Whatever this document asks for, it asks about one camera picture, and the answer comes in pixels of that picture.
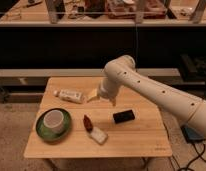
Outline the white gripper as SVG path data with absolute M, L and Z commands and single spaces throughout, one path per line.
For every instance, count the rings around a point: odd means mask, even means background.
M 109 80 L 108 78 L 104 78 L 98 86 L 98 89 L 93 89 L 87 95 L 87 101 L 91 102 L 94 100 L 98 100 L 99 96 L 105 99 L 110 99 L 109 101 L 113 106 L 116 106 L 116 96 L 118 94 L 118 85 Z

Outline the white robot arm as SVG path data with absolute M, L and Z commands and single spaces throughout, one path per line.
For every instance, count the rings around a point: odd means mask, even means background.
M 142 76 L 135 71 L 135 61 L 123 55 L 104 67 L 102 82 L 93 89 L 87 101 L 108 99 L 116 105 L 121 86 L 130 88 L 179 118 L 206 138 L 206 100 Z

